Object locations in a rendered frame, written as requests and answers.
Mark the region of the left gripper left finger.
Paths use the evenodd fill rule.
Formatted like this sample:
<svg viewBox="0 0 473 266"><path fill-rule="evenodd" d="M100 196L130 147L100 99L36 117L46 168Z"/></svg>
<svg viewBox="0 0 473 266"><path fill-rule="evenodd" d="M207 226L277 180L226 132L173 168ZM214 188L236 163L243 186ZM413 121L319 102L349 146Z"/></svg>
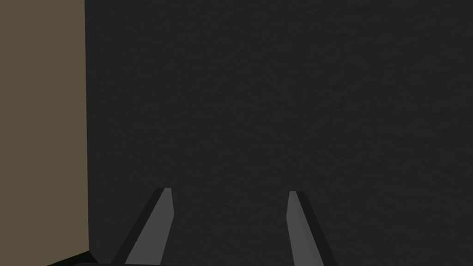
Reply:
<svg viewBox="0 0 473 266"><path fill-rule="evenodd" d="M173 217L171 188L157 188L145 204L112 263L160 265Z"/></svg>

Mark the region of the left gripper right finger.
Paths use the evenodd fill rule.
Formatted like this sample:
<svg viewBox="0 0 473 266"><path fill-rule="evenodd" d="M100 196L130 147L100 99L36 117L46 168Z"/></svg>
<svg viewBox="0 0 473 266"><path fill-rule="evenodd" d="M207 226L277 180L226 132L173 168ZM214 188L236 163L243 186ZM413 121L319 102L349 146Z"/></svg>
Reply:
<svg viewBox="0 0 473 266"><path fill-rule="evenodd" d="M294 266L337 266L305 192L289 192L285 220Z"/></svg>

